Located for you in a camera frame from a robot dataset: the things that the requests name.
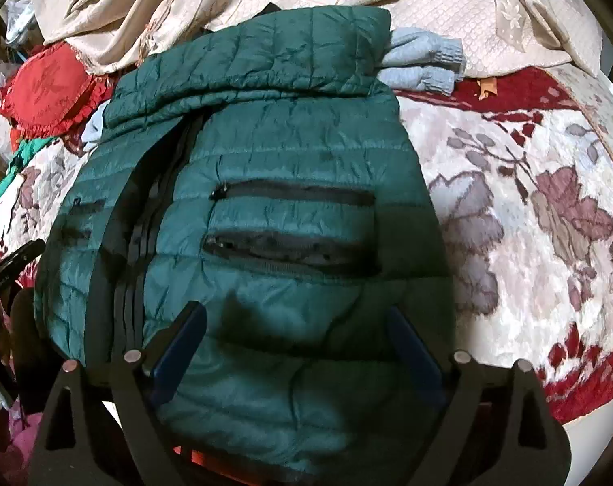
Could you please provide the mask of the dark green quilted jacket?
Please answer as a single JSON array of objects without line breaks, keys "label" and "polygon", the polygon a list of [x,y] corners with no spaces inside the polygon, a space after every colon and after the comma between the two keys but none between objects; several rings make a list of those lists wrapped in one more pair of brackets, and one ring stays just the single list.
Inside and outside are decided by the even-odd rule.
[{"label": "dark green quilted jacket", "polygon": [[388,326],[400,311],[455,339],[434,205],[377,78],[390,32],[384,9],[316,6],[148,58],[39,261],[37,326],[87,365],[202,304],[159,420],[271,480],[400,483],[442,407]]}]

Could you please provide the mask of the green and white garment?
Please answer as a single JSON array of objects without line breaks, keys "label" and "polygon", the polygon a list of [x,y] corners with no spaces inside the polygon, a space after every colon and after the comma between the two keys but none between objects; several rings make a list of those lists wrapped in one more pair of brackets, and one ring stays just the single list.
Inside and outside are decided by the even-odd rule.
[{"label": "green and white garment", "polygon": [[19,144],[18,150],[15,151],[10,160],[5,178],[0,181],[0,198],[2,198],[6,189],[10,187],[18,173],[27,167],[35,155],[53,142],[55,142],[54,137],[47,137],[22,141],[21,144]]}]

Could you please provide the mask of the red heart ruffled pillow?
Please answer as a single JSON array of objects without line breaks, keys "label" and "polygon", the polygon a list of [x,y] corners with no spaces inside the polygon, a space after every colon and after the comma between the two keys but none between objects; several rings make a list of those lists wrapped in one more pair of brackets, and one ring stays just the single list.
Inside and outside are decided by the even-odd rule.
[{"label": "red heart ruffled pillow", "polygon": [[60,42],[27,59],[6,87],[0,114],[24,139],[66,135],[112,97],[115,81],[87,72]]}]

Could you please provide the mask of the floral red white blanket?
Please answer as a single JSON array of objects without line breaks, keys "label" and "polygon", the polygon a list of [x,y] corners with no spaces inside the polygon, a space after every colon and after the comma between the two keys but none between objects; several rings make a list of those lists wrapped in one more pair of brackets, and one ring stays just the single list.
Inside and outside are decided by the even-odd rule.
[{"label": "floral red white blanket", "polygon": [[[455,339],[479,363],[535,370],[567,424],[613,398],[613,162],[587,113],[546,74],[500,80],[473,107],[396,98],[442,232]],[[35,318],[14,341],[26,413],[68,359]]]}]

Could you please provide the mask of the light blue knit sweater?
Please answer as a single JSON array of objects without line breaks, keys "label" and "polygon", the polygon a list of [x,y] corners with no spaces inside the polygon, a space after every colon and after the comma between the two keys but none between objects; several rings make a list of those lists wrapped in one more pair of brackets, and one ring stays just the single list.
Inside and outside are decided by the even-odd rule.
[{"label": "light blue knit sweater", "polygon": [[419,28],[390,30],[346,10],[273,13],[147,60],[104,104],[95,139],[240,101],[366,98],[382,88],[448,96],[465,66],[460,40]]}]

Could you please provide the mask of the beige embroidered bedspread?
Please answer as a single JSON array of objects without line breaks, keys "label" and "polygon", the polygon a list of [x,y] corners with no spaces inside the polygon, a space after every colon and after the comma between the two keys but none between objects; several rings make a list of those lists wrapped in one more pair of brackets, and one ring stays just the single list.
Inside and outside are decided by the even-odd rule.
[{"label": "beige embroidered bedspread", "polygon": [[30,0],[47,43],[65,41],[93,74],[110,74],[187,40],[246,21],[268,4],[380,6],[397,28],[461,40],[469,77],[574,63],[600,69],[602,30],[583,0]]}]

